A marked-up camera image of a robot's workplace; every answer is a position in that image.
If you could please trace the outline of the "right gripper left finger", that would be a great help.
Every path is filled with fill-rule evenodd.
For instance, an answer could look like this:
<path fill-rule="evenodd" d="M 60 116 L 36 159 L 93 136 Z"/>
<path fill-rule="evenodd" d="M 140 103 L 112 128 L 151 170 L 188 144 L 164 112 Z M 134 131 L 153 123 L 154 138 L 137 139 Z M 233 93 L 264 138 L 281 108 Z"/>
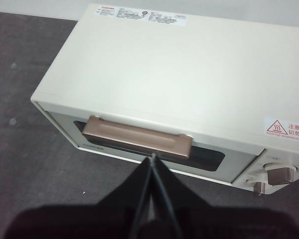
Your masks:
<path fill-rule="evenodd" d="M 128 239 L 147 220 L 150 158 L 97 204 L 52 205 L 21 212 L 11 223 L 13 239 Z"/>

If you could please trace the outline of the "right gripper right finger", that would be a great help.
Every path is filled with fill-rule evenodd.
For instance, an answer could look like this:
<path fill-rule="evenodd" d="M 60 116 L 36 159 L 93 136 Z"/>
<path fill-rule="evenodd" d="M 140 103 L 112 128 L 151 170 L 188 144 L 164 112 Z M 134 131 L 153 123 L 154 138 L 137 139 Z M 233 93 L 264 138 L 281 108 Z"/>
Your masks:
<path fill-rule="evenodd" d="M 155 239 L 299 239 L 299 226 L 268 209 L 214 207 L 185 186 L 159 157 L 152 158 Z"/>

